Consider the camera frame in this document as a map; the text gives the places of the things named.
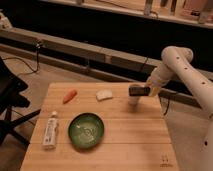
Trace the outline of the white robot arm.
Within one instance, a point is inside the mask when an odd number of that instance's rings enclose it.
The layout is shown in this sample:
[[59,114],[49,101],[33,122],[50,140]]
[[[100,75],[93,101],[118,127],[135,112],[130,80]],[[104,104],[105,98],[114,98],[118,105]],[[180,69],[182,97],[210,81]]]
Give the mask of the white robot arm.
[[190,64],[193,59],[190,48],[168,46],[163,49],[161,58],[161,64],[146,81],[146,86],[151,89],[150,95],[157,95],[174,75],[184,83],[210,121],[197,171],[213,171],[213,82]]

